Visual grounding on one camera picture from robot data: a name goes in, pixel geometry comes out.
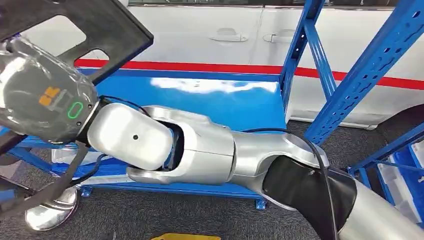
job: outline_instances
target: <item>chrome stand base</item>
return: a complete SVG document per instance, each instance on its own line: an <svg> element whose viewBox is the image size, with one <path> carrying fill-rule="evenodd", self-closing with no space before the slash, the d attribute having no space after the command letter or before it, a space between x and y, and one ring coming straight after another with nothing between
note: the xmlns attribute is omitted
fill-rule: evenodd
<svg viewBox="0 0 424 240"><path fill-rule="evenodd" d="M70 187L58 199L25 211L25 222L35 231L54 229L75 212L79 202L80 196L77 189Z"/></svg>

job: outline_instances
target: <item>perforated upright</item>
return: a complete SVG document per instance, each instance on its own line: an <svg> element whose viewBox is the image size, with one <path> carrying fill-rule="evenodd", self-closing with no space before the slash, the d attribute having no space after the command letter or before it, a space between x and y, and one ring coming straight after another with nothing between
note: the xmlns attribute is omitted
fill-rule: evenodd
<svg viewBox="0 0 424 240"><path fill-rule="evenodd" d="M424 0L400 0L336 88L333 73L315 29L315 22L323 4L324 0L306 0L280 75L284 110L287 110L294 70L306 43L309 42L327 99L305 133L305 137L318 145L334 131L424 32Z"/></svg>

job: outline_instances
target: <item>black cable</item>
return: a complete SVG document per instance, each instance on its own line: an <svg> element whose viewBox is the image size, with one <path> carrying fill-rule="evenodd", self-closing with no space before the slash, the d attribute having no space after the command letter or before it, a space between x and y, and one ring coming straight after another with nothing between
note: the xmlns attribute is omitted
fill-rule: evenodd
<svg viewBox="0 0 424 240"><path fill-rule="evenodd" d="M255 129L244 130L242 132L244 132L244 133L257 133L257 132L268 132L268 131L269 132L271 132L271 131L283 132L283 133L295 135L296 137L302 139L312 150L313 154L315 155L316 159L318 160L319 168L321 169L324 184L325 184L325 187L326 187L327 193L328 193L328 201L329 201L329 205L330 205L329 212L331 214L331 225L332 225L333 239L338 240L339 238L338 238L338 231L337 231L337 225L336 225L336 217L335 217L335 213L334 213L333 198L332 198L332 194L331 194L331 190L330 190L328 169L324 166L323 159L321 158L321 155L318 152L317 148L314 146L314 144L311 141L306 139L301 134L298 134L295 131L290 131L290 130L287 130L287 129L284 129L284 128L278 128L278 127L255 128Z"/></svg>
<svg viewBox="0 0 424 240"><path fill-rule="evenodd" d="M98 156L97 160L95 161L95 165L94 165L93 169L90 172L88 172L87 174L85 174L84 176L70 181L68 188L84 182L85 180L91 178L95 173L97 173L97 171L99 170L100 162L102 161L102 158L104 158L106 156L107 155L104 154L104 153L100 154L100 156Z"/></svg>
<svg viewBox="0 0 424 240"><path fill-rule="evenodd" d="M101 95L100 97L99 97L100 99L115 99L115 100L118 100L118 101L121 101L121 102L124 102L124 103L127 103L127 104L131 104L131 105L133 105L134 107L136 107L136 108L139 108L140 110L142 110L143 111L143 113L147 116L147 117L149 117L149 118L151 118L151 116L150 116L150 114L142 107L142 106L140 106L140 105L138 105L137 103L134 103L134 102L132 102L132 101L128 101L128 100L124 100L124 99L122 99L122 98L119 98L119 97L117 97L117 96L108 96L108 95Z"/></svg>

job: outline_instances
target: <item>floor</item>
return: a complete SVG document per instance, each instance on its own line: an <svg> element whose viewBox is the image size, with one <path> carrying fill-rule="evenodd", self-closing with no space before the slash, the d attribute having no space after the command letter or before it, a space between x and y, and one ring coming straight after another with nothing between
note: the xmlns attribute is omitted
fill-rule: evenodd
<svg viewBox="0 0 424 240"><path fill-rule="evenodd" d="M332 165L345 168L364 159L424 121L424 106L410 108L372 131L339 127L322 145ZM308 123L290 121L303 132ZM50 154L32 149L47 161ZM14 180L39 188L51 181L43 172L20 164ZM298 213L269 205L256 210L251 199L95 189L61 227L33 233L22 216L0 222L0 240L102 240L116 232L117 240L149 240L163 233L219 236L223 240L318 240Z"/></svg>

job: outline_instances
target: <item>red stripe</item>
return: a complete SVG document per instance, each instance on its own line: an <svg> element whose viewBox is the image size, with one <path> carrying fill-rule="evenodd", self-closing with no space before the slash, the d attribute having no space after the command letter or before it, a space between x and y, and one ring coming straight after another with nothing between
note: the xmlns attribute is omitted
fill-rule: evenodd
<svg viewBox="0 0 424 240"><path fill-rule="evenodd" d="M108 61L99 59L78 59L76 67L101 68ZM189 72L212 72L212 73L236 73L236 74L279 74L281 66L270 65L235 65L235 64L211 64L211 63L186 63L186 62L155 62L155 61L129 61L123 69L162 70L162 71L189 71ZM346 72L333 71L334 79L342 81ZM294 75L309 78L319 78L318 71L313 68L298 67ZM379 86L424 90L424 81L406 78L384 76L377 83Z"/></svg>

